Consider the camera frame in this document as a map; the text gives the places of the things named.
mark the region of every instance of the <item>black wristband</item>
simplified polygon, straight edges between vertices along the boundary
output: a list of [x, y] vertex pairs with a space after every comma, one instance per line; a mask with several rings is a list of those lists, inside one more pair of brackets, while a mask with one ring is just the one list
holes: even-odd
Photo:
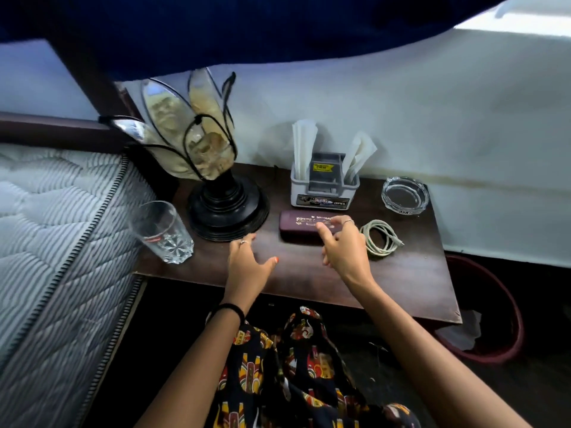
[[244, 322], [246, 321], [246, 316], [244, 315], [244, 311], [239, 307], [237, 307], [236, 305], [234, 305], [233, 303], [221, 303], [212, 310], [212, 312], [210, 313], [210, 318], [212, 318], [214, 314], [216, 314], [220, 309], [232, 309], [240, 317], [240, 325], [244, 324]]

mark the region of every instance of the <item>black lamp base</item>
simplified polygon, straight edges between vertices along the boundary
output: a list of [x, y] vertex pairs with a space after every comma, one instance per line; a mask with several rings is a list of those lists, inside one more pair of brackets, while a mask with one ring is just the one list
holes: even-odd
[[269, 213], [268, 197], [247, 177], [230, 170], [196, 186], [187, 207], [190, 227], [202, 238], [227, 242], [261, 227]]

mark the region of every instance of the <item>glass ashtray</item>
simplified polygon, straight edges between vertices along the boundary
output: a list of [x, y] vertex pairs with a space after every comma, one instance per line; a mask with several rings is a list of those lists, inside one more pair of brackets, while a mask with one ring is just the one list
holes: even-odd
[[382, 186], [382, 201], [387, 209], [401, 215], [418, 215], [428, 205], [426, 187], [409, 177], [389, 177]]

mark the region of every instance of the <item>table lamp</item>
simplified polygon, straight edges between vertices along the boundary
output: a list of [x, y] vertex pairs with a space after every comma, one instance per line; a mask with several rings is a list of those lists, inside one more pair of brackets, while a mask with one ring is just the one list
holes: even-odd
[[141, 94], [151, 125], [128, 116], [101, 117], [145, 147], [171, 175], [202, 183], [189, 195], [190, 227], [200, 237], [230, 241], [255, 232], [264, 223], [269, 202], [259, 186], [232, 174], [238, 151], [228, 98], [236, 74], [226, 79], [222, 91], [210, 71], [191, 72], [189, 100], [154, 78], [141, 82]]

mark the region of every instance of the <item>yellow sticker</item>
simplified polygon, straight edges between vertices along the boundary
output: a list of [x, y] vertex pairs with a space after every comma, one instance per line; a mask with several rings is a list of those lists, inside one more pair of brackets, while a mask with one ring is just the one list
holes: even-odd
[[332, 173], [333, 172], [333, 165], [332, 164], [313, 164], [313, 171], [321, 171], [325, 173]]

